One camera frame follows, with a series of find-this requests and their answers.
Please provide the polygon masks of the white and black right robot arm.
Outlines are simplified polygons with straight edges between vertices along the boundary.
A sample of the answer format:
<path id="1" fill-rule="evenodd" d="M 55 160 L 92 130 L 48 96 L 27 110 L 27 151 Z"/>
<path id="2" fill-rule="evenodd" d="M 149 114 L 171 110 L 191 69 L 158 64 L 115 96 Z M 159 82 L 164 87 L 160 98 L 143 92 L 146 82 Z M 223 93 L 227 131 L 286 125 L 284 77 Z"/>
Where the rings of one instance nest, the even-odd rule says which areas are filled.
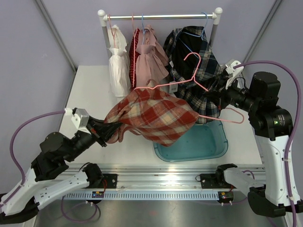
<path id="1" fill-rule="evenodd" d="M 294 126 L 291 114 L 277 105 L 280 87 L 276 75 L 261 71 L 253 75 L 249 88 L 239 88 L 236 79 L 221 75 L 207 94 L 222 109 L 233 105 L 248 113 L 263 153 L 266 174 L 266 182 L 259 183 L 235 164 L 224 164 L 215 172 L 215 183 L 219 187 L 235 187 L 247 196 L 255 214 L 271 218 L 303 211 L 291 160 L 285 157 L 290 151 L 286 145 Z"/>

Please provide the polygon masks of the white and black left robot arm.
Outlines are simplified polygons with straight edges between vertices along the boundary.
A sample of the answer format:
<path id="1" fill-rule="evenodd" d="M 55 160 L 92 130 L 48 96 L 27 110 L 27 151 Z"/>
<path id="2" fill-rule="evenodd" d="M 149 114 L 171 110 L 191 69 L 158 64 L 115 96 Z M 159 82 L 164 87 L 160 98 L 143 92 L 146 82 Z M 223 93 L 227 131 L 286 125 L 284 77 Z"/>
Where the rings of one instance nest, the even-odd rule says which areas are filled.
<path id="1" fill-rule="evenodd" d="M 59 132 L 49 134 L 40 144 L 41 153 L 32 161 L 22 180 L 10 192 L 0 196 L 0 223 L 17 224 L 35 217 L 54 200 L 81 188 L 107 187 L 107 181 L 97 164 L 88 163 L 78 173 L 59 183 L 49 185 L 65 172 L 80 154 L 94 143 L 107 142 L 120 128 L 120 122 L 104 123 L 89 118 L 87 132 L 77 131 L 72 138 Z"/>

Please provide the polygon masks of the red plaid skirt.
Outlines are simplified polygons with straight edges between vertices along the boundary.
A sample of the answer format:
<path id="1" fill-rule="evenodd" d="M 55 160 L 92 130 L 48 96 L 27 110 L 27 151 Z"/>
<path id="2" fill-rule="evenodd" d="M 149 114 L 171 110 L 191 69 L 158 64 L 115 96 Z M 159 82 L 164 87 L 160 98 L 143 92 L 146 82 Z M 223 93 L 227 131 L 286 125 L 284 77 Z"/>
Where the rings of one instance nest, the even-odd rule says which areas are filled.
<path id="1" fill-rule="evenodd" d="M 169 147 L 191 129 L 198 118 L 198 113 L 185 100 L 162 91 L 158 83 L 150 79 L 145 88 L 133 90 L 109 111 L 105 123 L 122 125 L 108 142 L 122 142 L 124 133 L 129 131 Z"/>

